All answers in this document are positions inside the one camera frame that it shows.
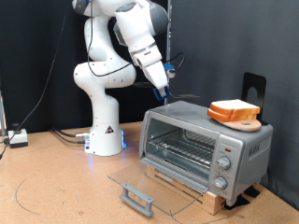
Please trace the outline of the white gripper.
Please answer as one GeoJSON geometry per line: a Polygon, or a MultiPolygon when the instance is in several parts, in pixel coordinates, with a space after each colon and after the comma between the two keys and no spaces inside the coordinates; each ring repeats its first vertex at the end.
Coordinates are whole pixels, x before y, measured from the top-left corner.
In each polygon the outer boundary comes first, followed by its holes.
{"type": "Polygon", "coordinates": [[[168,79],[162,64],[162,54],[156,44],[153,43],[146,48],[131,52],[131,57],[145,77],[159,90],[161,97],[165,97],[164,87],[168,86],[168,79]]]}

